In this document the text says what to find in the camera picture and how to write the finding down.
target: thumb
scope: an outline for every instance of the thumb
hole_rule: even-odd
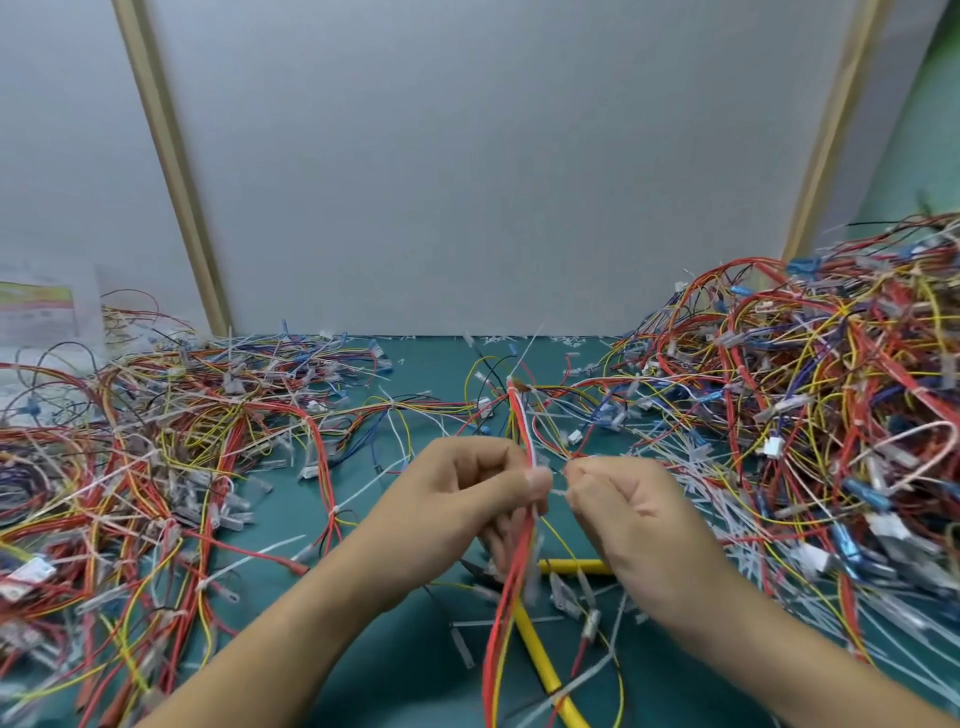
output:
[[[576,482],[570,482],[566,491],[570,509],[579,519],[604,539],[605,534],[622,533],[636,524],[636,513],[607,478],[583,474]]]
[[[457,494],[468,517],[479,525],[542,500],[553,487],[549,468],[504,471]]]

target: wire pile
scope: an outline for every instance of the wire pile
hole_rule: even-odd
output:
[[[768,595],[960,706],[915,654],[960,667],[958,229],[915,216],[817,258],[733,261],[600,361],[571,352],[527,406],[562,459],[633,436]]]
[[[270,553],[302,536],[251,552],[223,534],[255,521],[242,490],[272,488],[252,471],[293,465],[300,441],[300,475],[317,478],[327,512],[307,552],[324,538],[329,549],[342,534],[327,448],[338,457],[359,420],[336,408],[345,385],[391,368],[375,342],[351,347],[345,335],[218,342],[163,333],[155,313],[107,319],[124,344],[143,322],[155,343],[94,359],[93,376],[44,366],[54,351],[37,366],[0,365],[22,385],[0,412],[0,677],[46,673],[4,683],[5,724],[36,719],[44,697],[73,686],[81,725],[132,724],[181,679],[191,633],[203,633],[201,665],[221,632],[234,634],[211,598],[239,599],[224,578],[236,566],[306,572]],[[214,548],[245,558],[214,570]]]

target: white wall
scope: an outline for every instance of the white wall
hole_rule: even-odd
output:
[[[838,230],[837,226],[862,219],[858,217],[860,206],[946,6],[947,0],[898,0],[887,16],[871,57],[870,75],[844,135],[828,203],[821,211],[811,248],[859,235],[857,230]],[[888,210],[884,217],[892,212]]]
[[[853,0],[151,2],[241,331],[622,331],[778,255]]]
[[[206,327],[109,0],[0,2],[0,251],[14,247],[91,259],[102,292],[149,291]]]

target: left hand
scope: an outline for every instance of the left hand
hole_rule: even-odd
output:
[[[478,535],[506,572],[521,522],[515,514],[532,503],[545,513],[552,486],[550,469],[530,468],[526,453],[510,440],[440,438],[340,548],[376,590],[380,609],[392,609],[452,567]]]

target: finger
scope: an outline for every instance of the finger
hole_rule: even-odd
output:
[[[543,499],[553,486],[549,468],[509,470],[456,495],[467,518],[478,526]]]
[[[429,447],[437,457],[454,464],[461,487],[479,482],[484,471],[523,468],[527,462],[523,448],[502,437],[444,437]]]
[[[582,457],[567,463],[567,481],[586,475],[609,480],[630,501],[644,494],[675,493],[677,481],[659,462],[645,457]]]
[[[497,515],[493,523],[496,526],[496,532],[500,535],[500,540],[503,541],[503,548],[507,552],[507,561],[509,562],[514,557],[518,530],[514,529],[513,519],[508,513]]]
[[[480,531],[480,541],[493,559],[496,570],[500,573],[506,573],[510,568],[510,559],[513,557],[513,553],[508,553],[503,539],[497,533],[497,529],[491,525],[484,526],[483,530]]]
[[[566,491],[577,520],[588,524],[601,542],[636,525],[637,515],[623,494],[607,478],[585,474]]]

